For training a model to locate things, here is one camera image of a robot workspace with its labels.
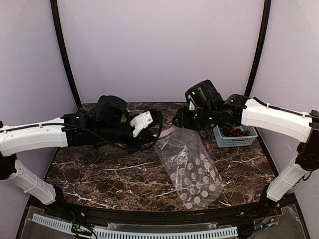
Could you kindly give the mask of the clear zip top bag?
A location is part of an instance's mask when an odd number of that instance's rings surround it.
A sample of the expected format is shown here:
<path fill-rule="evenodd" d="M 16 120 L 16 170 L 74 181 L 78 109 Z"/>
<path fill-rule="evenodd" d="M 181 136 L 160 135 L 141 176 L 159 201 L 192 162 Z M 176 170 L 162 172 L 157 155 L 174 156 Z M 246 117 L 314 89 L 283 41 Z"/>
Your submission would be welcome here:
<path fill-rule="evenodd" d="M 173 126 L 154 148 L 185 209 L 206 209 L 221 195 L 225 184 L 198 133 Z"/>

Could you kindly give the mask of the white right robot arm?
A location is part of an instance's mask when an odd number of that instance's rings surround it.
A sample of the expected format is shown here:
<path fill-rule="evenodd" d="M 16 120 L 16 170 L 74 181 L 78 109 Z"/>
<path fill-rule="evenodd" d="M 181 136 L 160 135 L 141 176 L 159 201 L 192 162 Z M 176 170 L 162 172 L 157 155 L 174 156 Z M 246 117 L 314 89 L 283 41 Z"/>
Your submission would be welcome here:
<path fill-rule="evenodd" d="M 275 165 L 281 170 L 267 190 L 266 198 L 279 201 L 306 175 L 319 168 L 319 114 L 298 112 L 262 103 L 256 98 L 231 95 L 225 101 L 187 97 L 188 106 L 172 119 L 177 127 L 195 131 L 210 125 L 256 127 Z"/>

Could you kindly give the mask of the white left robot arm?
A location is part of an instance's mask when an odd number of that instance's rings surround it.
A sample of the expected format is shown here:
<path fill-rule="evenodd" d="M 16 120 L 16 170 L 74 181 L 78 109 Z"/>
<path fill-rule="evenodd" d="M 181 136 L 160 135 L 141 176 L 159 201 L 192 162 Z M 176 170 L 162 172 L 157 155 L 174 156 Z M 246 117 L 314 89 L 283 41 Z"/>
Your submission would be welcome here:
<path fill-rule="evenodd" d="M 48 158 L 55 149 L 85 145 L 110 145 L 128 153 L 151 148 L 159 134 L 151 128 L 162 124 L 161 117 L 150 111 L 122 122 L 98 121 L 82 114 L 64 115 L 48 121 L 0 127 L 0 178 L 35 197 L 43 205 L 63 200 L 62 190 L 46 183 L 26 166 L 21 156 Z"/>

